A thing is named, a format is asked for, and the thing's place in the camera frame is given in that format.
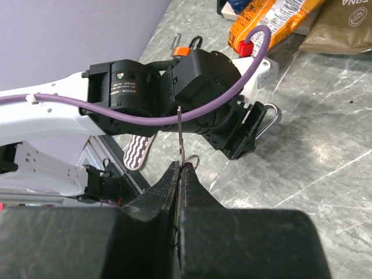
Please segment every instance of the gray marble tile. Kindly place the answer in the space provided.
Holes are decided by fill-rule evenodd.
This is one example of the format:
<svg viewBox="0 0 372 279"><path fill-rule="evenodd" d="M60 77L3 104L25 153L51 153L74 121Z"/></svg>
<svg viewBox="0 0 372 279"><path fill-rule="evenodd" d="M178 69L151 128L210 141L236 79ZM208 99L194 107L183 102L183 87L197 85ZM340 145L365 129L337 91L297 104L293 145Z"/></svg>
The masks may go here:
<svg viewBox="0 0 372 279"><path fill-rule="evenodd" d="M175 33L184 44L201 35L207 51L236 58L227 46L231 22L215 6L174 0L142 62L169 59ZM302 210L319 231L334 278L372 278L372 54L300 52L302 40L290 35L268 54L280 78L257 100L275 103L283 116L254 153L229 161L193 134L184 135L185 150L201 157L199 179L224 206ZM124 148L129 138L117 140ZM155 183L177 152L177 135L159 133L142 174Z"/></svg>

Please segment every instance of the white cable clip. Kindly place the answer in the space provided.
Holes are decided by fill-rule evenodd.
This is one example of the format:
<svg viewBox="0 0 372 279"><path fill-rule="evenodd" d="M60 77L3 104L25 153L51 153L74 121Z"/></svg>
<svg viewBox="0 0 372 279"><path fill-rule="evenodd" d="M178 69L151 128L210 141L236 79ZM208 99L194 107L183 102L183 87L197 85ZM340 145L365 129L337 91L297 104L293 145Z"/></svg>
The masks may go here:
<svg viewBox="0 0 372 279"><path fill-rule="evenodd" d="M35 104L38 104L39 102L36 100L35 98L35 94L36 93L33 93L33 94L28 94L26 96L26 101L32 105L35 105Z"/></svg>

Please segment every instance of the blue package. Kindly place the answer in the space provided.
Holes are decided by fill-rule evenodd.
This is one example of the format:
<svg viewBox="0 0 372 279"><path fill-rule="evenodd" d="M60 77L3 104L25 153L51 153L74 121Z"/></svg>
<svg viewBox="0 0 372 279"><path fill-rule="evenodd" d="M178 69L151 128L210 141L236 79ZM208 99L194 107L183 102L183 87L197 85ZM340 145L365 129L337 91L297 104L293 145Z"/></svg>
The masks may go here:
<svg viewBox="0 0 372 279"><path fill-rule="evenodd" d="M238 15L252 0L227 0L227 2L230 3L232 9Z"/></svg>

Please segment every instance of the orange snack bag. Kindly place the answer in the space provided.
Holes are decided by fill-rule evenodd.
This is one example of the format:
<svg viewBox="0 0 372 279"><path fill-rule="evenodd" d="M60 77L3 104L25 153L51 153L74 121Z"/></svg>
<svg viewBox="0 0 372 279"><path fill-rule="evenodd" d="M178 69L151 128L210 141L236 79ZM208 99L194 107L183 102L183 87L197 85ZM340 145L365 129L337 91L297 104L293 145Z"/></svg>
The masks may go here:
<svg viewBox="0 0 372 279"><path fill-rule="evenodd" d="M230 28L228 45L237 52L238 44L257 25L271 30L269 48L290 35L325 0L253 0L238 16ZM251 41L257 54L262 45L263 33L255 34Z"/></svg>

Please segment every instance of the logo on brown bag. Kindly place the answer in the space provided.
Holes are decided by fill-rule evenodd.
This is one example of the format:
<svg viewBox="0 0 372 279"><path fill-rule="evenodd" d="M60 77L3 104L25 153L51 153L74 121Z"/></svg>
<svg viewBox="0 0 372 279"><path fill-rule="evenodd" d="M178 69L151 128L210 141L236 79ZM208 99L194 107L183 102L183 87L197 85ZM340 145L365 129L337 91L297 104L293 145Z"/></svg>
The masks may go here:
<svg viewBox="0 0 372 279"><path fill-rule="evenodd" d="M359 26L363 20L367 17L367 8L357 8L349 17L349 24L351 27Z"/></svg>

